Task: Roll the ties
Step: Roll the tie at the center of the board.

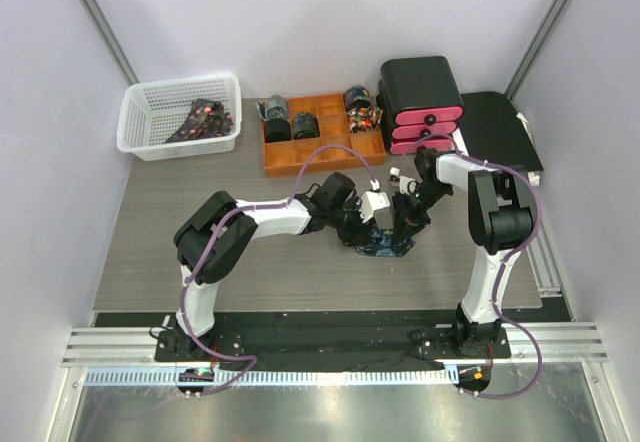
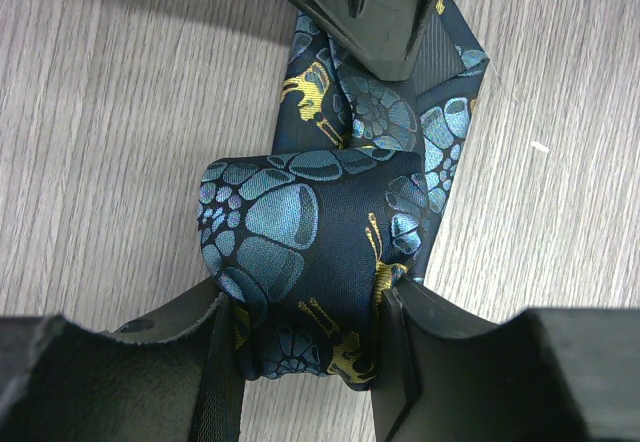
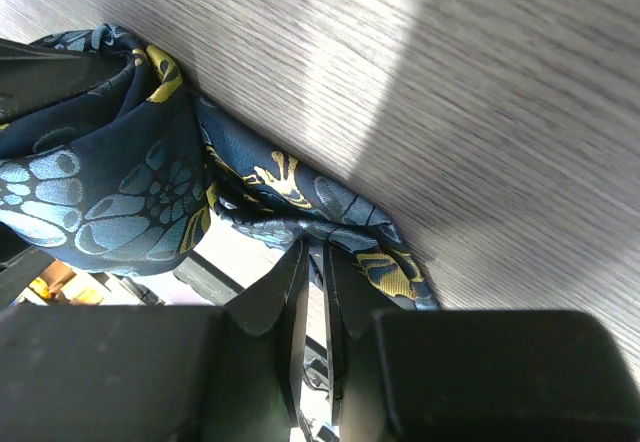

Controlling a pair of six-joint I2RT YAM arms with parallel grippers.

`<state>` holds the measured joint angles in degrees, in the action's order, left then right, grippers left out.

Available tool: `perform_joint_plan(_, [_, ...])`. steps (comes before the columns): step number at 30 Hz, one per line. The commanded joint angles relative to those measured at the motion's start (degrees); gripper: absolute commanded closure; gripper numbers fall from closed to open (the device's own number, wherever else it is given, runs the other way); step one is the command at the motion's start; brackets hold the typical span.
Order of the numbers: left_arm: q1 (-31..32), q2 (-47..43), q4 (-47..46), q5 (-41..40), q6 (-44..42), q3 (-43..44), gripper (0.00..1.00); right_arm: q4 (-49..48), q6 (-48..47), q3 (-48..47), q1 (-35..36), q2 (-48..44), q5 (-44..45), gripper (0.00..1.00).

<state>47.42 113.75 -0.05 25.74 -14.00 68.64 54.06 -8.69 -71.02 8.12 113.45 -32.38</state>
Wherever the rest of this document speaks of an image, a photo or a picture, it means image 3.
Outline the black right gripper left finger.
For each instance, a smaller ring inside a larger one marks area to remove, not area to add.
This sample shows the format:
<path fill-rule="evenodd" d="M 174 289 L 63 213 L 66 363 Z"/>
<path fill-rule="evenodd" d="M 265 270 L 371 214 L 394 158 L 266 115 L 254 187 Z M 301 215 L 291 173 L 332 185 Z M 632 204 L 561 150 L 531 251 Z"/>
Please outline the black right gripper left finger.
<path fill-rule="evenodd" d="M 308 246 L 222 306 L 1 313 L 5 441 L 286 441 L 300 418 Z"/>

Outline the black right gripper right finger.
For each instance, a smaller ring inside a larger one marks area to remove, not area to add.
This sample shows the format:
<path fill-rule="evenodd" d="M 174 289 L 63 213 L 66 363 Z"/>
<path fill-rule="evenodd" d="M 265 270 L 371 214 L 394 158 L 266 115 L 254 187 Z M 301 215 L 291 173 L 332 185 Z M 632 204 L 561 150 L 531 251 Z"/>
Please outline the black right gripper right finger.
<path fill-rule="evenodd" d="M 405 310 L 324 248 L 331 417 L 344 441 L 635 441 L 610 332 L 571 310 Z"/>

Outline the blue snail pattern tie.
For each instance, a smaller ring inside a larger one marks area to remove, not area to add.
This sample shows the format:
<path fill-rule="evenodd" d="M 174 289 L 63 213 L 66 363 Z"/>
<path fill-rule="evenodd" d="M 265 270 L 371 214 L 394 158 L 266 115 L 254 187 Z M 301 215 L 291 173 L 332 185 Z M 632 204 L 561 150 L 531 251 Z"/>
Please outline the blue snail pattern tie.
<path fill-rule="evenodd" d="M 165 51 L 110 24 L 27 45 L 126 59 L 94 89 L 1 118 L 1 221 L 27 243 L 87 271 L 154 275 L 218 217 L 271 248 L 335 244 L 399 304 L 439 308 L 387 213 L 190 87 Z"/>

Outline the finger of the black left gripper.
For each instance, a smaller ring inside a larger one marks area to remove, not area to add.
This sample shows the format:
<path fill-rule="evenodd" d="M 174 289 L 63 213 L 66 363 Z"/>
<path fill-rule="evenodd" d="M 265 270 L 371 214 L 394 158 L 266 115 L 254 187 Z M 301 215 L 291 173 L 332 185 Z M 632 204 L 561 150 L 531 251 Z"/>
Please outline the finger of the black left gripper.
<path fill-rule="evenodd" d="M 119 74 L 118 55 L 1 41 L 1 118 L 14 120 L 94 89 Z"/>

